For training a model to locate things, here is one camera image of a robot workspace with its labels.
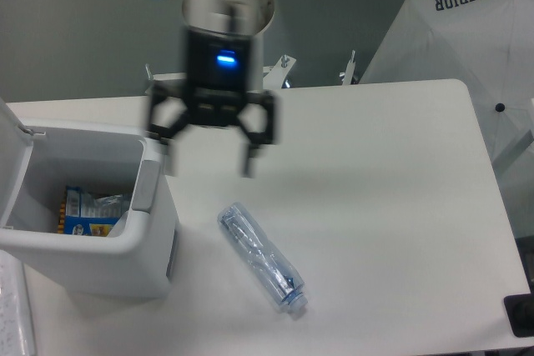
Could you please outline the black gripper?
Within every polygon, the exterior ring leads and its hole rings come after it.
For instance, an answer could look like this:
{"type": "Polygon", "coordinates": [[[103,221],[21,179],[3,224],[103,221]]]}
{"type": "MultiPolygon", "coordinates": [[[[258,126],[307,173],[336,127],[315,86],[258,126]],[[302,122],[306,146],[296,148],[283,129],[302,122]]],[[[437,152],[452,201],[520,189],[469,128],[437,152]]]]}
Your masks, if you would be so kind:
{"type": "Polygon", "coordinates": [[[277,144],[279,99],[272,90],[248,92],[252,38],[187,31],[186,84],[152,81],[146,91],[146,135],[161,146],[163,171],[178,172],[176,140],[189,123],[236,126],[246,138],[241,169],[253,177],[260,149],[277,144]]]}

